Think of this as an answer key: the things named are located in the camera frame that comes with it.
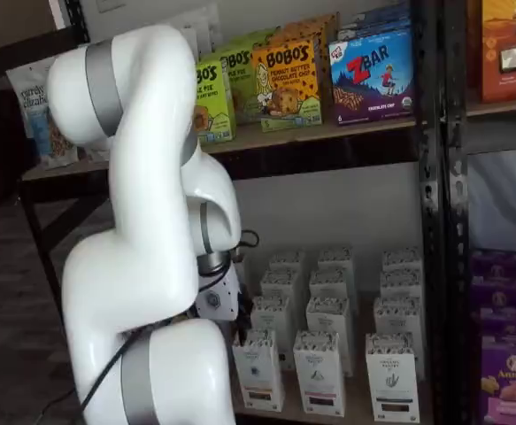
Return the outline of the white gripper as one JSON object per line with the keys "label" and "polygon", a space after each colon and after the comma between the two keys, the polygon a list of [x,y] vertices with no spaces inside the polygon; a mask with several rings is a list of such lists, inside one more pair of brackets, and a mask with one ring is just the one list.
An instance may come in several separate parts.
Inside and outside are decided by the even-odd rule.
{"label": "white gripper", "polygon": [[230,264],[227,271],[217,271],[199,277],[199,293],[196,297],[196,314],[212,321],[235,321],[235,335],[240,345],[247,339],[251,330],[250,315],[239,311],[240,283],[235,265]]}

